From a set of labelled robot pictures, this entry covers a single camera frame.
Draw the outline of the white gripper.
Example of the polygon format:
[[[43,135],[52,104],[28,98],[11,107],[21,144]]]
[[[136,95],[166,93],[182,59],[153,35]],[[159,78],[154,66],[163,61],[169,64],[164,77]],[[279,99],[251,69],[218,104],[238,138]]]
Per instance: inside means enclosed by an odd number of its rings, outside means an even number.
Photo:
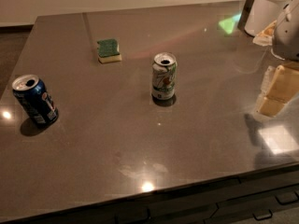
[[[299,60],[299,0],[291,0],[279,14],[272,49],[275,55]],[[269,66],[264,74],[256,111],[267,117],[276,116],[299,92],[299,62]]]

